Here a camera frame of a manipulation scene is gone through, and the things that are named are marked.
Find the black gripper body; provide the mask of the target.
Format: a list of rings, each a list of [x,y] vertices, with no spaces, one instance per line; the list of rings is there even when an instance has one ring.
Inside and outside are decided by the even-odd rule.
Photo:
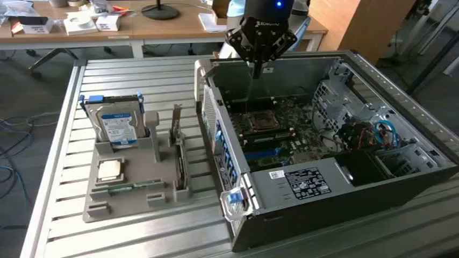
[[[292,1],[245,1],[240,26],[245,29],[245,33],[256,36],[257,56],[271,32],[291,30],[288,22],[291,10]]]

